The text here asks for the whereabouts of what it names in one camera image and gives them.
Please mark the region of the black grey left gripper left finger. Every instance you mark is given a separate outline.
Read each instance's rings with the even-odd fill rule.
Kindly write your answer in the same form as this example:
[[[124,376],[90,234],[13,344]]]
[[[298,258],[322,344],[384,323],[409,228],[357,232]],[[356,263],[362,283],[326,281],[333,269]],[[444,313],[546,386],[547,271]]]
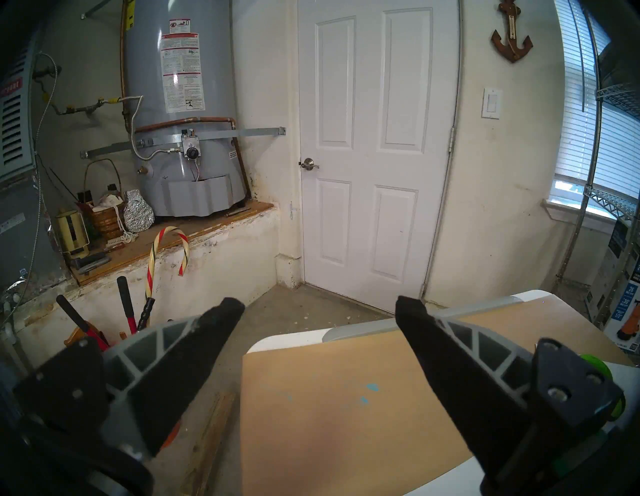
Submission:
[[[155,324],[106,351],[82,338],[19,382],[14,396],[29,419],[74,442],[153,458],[244,311],[225,297],[202,315]]]

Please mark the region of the black grey left gripper right finger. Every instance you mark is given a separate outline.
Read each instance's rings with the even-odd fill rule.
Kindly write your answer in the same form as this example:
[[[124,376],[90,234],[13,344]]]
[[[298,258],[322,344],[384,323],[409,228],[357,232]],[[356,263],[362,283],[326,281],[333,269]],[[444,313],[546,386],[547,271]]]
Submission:
[[[530,353],[411,297],[398,297],[395,321],[484,472],[481,495],[626,492],[611,472],[623,434],[604,430],[626,399],[609,374],[553,338]]]

